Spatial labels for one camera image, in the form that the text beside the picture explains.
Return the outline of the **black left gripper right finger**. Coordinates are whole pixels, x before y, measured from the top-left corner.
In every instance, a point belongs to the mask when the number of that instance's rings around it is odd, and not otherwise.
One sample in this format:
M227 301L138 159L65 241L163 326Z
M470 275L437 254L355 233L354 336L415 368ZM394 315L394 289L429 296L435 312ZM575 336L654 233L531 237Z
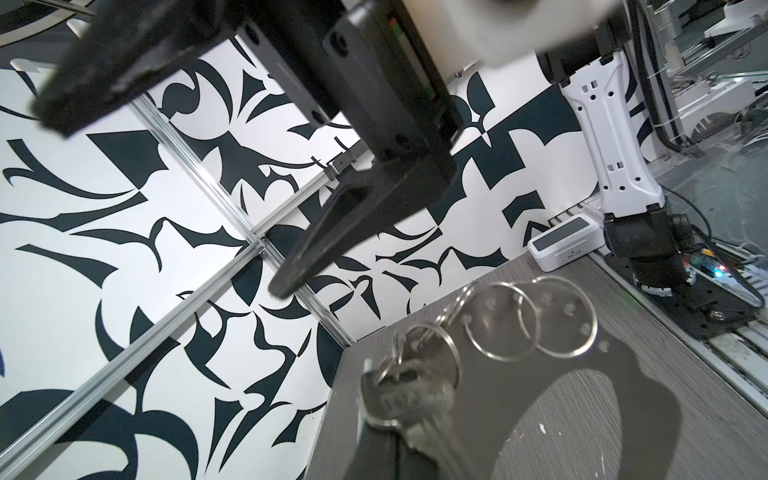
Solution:
M418 450L410 448L402 435L397 440L398 480L438 480L441 473L437 463Z

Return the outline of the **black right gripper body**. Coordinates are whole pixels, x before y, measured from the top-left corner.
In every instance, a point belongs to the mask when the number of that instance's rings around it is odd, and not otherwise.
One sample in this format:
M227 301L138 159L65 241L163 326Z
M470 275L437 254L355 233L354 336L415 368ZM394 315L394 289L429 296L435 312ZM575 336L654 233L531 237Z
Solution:
M246 1L243 12L243 36L312 124L341 113L379 161L455 176L463 122L404 2Z

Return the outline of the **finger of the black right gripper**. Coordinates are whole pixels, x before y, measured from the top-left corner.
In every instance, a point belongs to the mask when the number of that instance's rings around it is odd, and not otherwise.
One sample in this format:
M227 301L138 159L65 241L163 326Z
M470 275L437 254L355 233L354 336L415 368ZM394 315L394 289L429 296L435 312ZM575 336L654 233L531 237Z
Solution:
M285 255L269 292L287 298L356 245L434 204L456 172L450 153L433 152L345 175Z
M234 35L248 10L246 1L111 1L48 78L32 112L69 137Z

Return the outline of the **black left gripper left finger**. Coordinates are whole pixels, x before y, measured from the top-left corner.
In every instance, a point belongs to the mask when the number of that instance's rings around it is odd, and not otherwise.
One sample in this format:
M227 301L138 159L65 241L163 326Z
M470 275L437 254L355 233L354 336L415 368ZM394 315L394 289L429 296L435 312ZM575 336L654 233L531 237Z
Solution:
M362 429L344 480L394 480L399 478L399 435L369 425Z

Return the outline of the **silver house key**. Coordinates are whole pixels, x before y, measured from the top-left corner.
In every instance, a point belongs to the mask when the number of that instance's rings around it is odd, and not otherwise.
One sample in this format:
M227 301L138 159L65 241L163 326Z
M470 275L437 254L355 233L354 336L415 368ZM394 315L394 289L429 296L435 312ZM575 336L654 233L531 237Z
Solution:
M396 431L408 447L436 461L450 479L481 479L453 429L451 382L431 365L411 359L363 374L360 403L368 425Z

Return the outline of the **silver keyring cluster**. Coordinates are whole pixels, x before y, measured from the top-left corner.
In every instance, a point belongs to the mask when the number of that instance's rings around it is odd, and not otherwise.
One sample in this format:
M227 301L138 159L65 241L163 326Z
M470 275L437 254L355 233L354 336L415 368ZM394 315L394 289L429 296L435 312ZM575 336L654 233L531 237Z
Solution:
M458 384L464 376L458 336L487 359L516 363L541 353L572 359L594 344L599 322L592 301L574 282L543 275L529 282L472 282L461 288L431 322L417 323L392 340L391 353L371 372L374 384L430 348L444 347Z

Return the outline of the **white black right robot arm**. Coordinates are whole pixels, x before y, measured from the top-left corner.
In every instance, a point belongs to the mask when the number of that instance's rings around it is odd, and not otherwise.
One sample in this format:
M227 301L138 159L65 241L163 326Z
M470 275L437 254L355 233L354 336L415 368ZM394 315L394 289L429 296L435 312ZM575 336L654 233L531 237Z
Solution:
M454 1L447 40L486 62L534 51L585 136L601 189L609 262L698 339L753 321L748 302L698 280L688 255L709 235L672 213L649 173L624 99L622 52L641 41L634 1ZM438 45L401 1L120 1L97 15L39 94L42 124L69 136L240 34L313 127L343 115L373 153L345 174L269 290L285 298L372 236L443 198L465 124L436 65Z

